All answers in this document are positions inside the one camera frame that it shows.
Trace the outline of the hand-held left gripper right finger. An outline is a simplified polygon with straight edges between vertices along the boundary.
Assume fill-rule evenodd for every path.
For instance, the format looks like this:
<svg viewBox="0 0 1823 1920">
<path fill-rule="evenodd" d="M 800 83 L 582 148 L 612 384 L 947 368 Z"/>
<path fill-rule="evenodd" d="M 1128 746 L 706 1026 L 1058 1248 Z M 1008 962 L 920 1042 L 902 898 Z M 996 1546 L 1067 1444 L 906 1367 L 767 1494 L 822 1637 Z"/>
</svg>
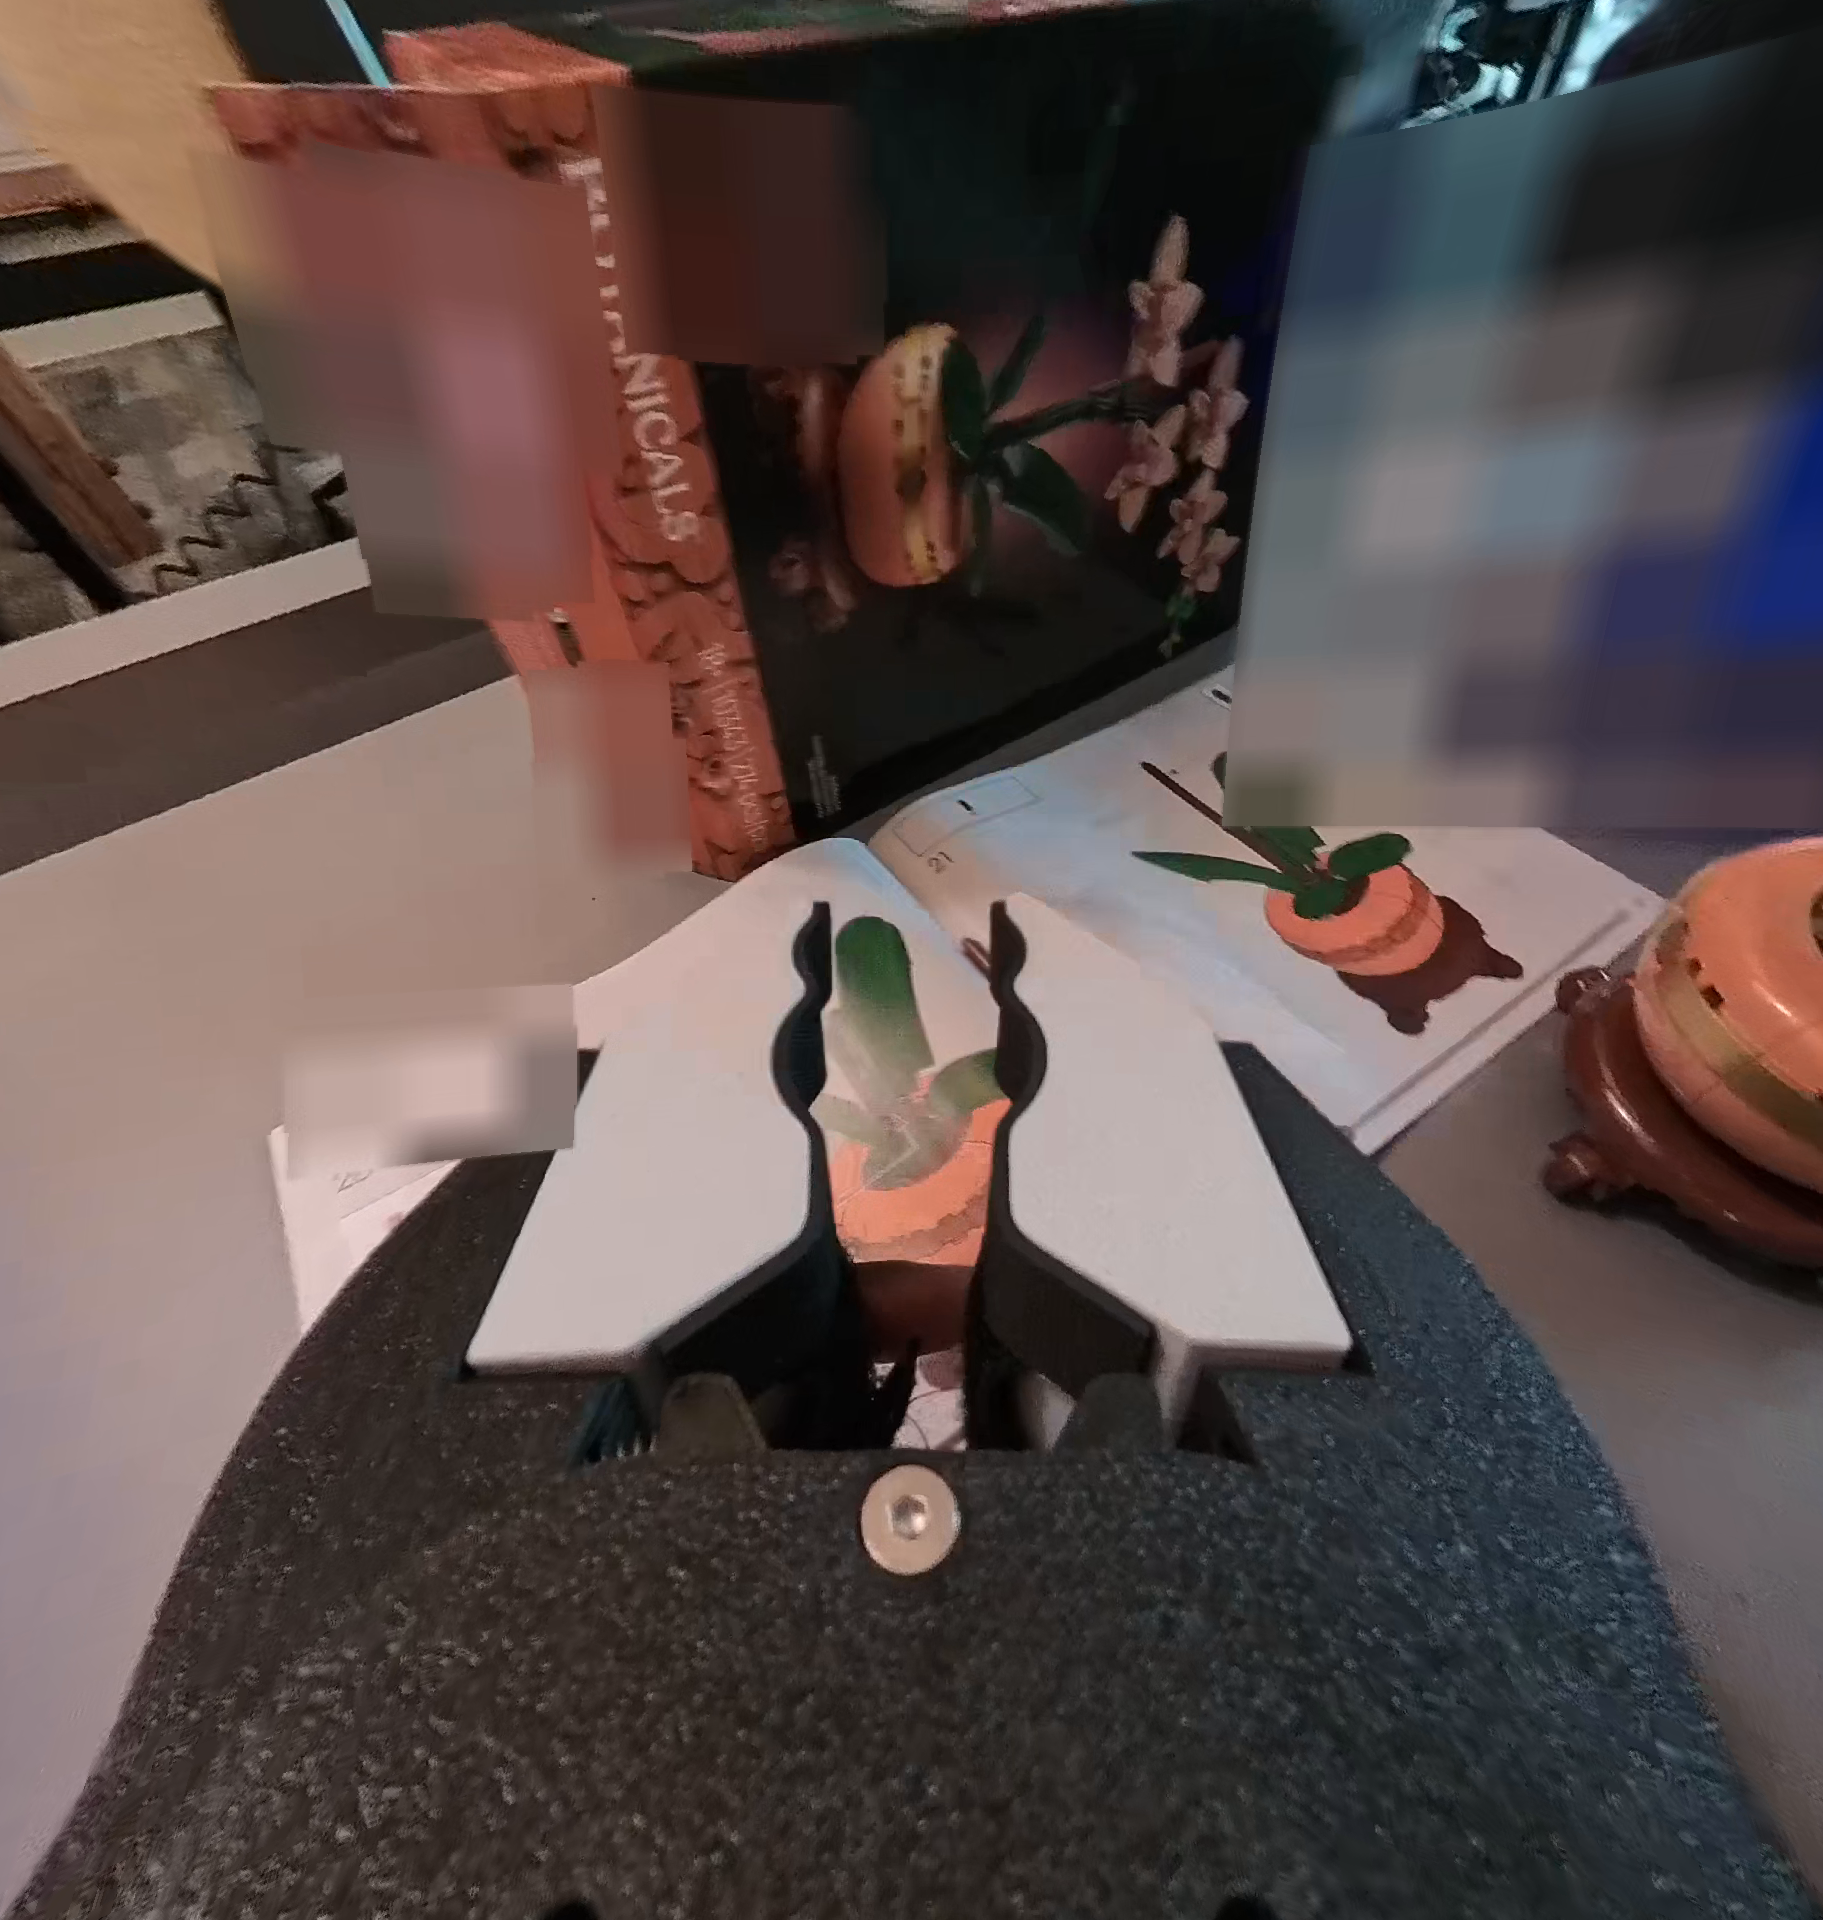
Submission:
<svg viewBox="0 0 1823 1920">
<path fill-rule="evenodd" d="M 1020 1372 L 1342 1367 L 1353 1331 L 1211 1023 L 1041 901 L 990 932 L 1008 1110 L 980 1303 Z"/>
</svg>

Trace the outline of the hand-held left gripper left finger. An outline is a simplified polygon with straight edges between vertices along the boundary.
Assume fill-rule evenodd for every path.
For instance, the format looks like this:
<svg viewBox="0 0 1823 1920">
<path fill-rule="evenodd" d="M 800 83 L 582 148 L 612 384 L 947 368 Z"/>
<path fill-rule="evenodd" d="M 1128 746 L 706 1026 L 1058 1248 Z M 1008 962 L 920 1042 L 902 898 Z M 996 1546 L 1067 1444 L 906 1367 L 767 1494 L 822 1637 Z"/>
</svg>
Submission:
<svg viewBox="0 0 1823 1920">
<path fill-rule="evenodd" d="M 593 1048 L 466 1346 L 498 1376 L 784 1381 L 846 1291 L 830 1162 L 826 901 L 793 901 L 639 990 Z"/>
</svg>

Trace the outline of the illustrated instruction booklet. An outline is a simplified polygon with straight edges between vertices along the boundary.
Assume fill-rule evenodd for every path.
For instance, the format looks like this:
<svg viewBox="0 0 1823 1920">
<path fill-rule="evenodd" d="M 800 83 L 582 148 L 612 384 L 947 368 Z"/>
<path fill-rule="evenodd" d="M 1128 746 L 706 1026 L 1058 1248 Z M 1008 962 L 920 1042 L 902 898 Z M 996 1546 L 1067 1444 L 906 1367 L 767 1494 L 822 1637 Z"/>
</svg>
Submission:
<svg viewBox="0 0 1823 1920">
<path fill-rule="evenodd" d="M 1569 973 L 1651 930 L 1653 892 L 1528 827 L 1218 825 L 1226 677 L 1023 765 L 931 791 L 866 840 L 782 856 L 576 992 L 582 1068 L 563 1065 L 563 996 L 400 1021 L 348 1063 L 292 1076 L 274 1189 L 312 1326 L 458 1163 L 537 1146 L 532 1195 L 487 1241 L 458 1303 L 447 1369 L 474 1387 L 585 1381 L 592 1458 L 789 1451 L 1186 1448 L 1243 1453 L 1241 1388 L 1347 1390 L 1372 1373 L 1363 1284 L 1347 1280 L 1334 1201 L 1290 1171 L 1259 1090 L 1284 1082 L 1342 1171 L 1403 1135 L 1550 1011 Z M 980 1251 L 995 1138 L 991 908 L 1032 898 L 1124 954 L 1211 1023 L 1295 1204 L 1353 1353 L 1332 1372 L 1236 1367 L 1202 1377 L 1037 1377 L 987 1331 Z M 575 1116 L 610 1021 L 694 951 L 793 901 L 826 901 L 826 1081 L 814 1121 L 830 1162 L 846 1291 L 830 1346 L 784 1381 L 696 1373 L 498 1376 L 466 1346 Z"/>
</svg>

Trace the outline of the pink toy brick flowerpot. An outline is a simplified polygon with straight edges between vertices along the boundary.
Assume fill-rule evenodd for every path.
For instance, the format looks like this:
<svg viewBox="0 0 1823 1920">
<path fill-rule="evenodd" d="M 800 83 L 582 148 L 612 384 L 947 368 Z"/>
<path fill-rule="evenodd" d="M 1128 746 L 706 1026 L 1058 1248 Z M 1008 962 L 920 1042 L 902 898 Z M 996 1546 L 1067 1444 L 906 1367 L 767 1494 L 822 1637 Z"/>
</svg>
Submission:
<svg viewBox="0 0 1823 1920">
<path fill-rule="evenodd" d="M 1555 1007 L 1577 1125 L 1542 1187 L 1656 1208 L 1823 1288 L 1823 836 L 1708 863 Z"/>
</svg>

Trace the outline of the grey desk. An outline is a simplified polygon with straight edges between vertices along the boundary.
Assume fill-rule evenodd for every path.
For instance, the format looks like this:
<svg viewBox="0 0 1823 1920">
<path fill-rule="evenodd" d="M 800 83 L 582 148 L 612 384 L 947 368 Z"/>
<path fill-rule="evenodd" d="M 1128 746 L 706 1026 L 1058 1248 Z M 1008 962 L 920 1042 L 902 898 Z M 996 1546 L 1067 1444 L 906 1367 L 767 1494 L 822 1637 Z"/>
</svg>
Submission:
<svg viewBox="0 0 1823 1920">
<path fill-rule="evenodd" d="M 0 1915 L 298 1339 L 267 1135 L 330 992 L 540 958 L 529 738 L 493 643 L 370 610 L 353 545 L 0 647 Z M 1739 1770 L 1823 1906 L 1823 1303 L 1538 1187 L 1542 1021 L 1384 1159 L 1530 1331 L 1640 1510 Z"/>
</svg>

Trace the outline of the orchid picture toy brick box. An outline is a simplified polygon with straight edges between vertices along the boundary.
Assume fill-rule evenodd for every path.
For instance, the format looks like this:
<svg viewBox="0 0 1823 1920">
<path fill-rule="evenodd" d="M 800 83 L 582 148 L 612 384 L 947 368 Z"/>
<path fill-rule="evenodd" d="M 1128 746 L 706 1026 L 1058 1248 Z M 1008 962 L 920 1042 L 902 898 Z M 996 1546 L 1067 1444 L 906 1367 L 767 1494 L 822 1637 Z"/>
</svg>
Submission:
<svg viewBox="0 0 1823 1920">
<path fill-rule="evenodd" d="M 610 861 L 739 879 L 1236 621 L 1305 5 L 610 5 L 213 85 L 213 243 L 374 600 Z"/>
</svg>

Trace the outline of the wooden post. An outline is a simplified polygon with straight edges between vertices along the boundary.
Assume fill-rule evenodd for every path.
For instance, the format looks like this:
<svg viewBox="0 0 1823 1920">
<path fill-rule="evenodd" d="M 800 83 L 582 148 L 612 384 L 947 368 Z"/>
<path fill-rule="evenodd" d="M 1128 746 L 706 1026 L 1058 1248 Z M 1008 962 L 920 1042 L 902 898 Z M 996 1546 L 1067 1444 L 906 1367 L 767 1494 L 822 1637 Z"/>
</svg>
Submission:
<svg viewBox="0 0 1823 1920">
<path fill-rule="evenodd" d="M 98 608 L 128 600 L 124 568 L 163 537 L 124 490 L 117 466 L 0 345 L 0 504 Z"/>
</svg>

